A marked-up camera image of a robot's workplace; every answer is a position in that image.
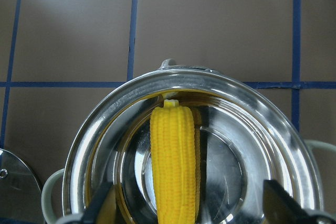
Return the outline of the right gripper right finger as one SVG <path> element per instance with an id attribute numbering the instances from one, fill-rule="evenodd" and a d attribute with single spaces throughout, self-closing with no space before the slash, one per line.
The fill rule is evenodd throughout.
<path id="1" fill-rule="evenodd" d="M 276 180 L 263 182 L 263 212 L 267 223 L 335 223 L 325 211 L 302 208 Z"/>

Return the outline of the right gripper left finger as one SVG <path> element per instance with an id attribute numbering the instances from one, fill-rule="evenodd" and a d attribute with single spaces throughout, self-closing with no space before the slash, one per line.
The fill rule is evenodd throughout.
<path id="1" fill-rule="evenodd" d="M 115 223 L 117 212 L 116 191 L 113 182 L 102 183 L 89 206 L 78 214 L 61 217 L 56 223 Z"/>

